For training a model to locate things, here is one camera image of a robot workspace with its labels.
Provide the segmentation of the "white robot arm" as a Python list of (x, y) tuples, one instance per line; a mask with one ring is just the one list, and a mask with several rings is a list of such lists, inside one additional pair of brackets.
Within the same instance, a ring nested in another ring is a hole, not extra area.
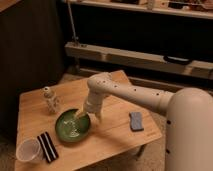
[(103, 72), (88, 78), (80, 116), (101, 116), (103, 100), (113, 95), (167, 116), (165, 171), (213, 171), (213, 96), (199, 88), (175, 93), (116, 82)]

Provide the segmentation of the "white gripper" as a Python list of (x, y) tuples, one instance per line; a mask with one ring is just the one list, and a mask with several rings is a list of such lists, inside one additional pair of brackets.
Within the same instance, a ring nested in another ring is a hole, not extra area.
[[(87, 98), (85, 99), (83, 110), (86, 113), (93, 113), (98, 121), (102, 121), (101, 109), (103, 103), (103, 95), (100, 93), (89, 92)], [(84, 111), (77, 111), (76, 118), (79, 119), (86, 115)]]

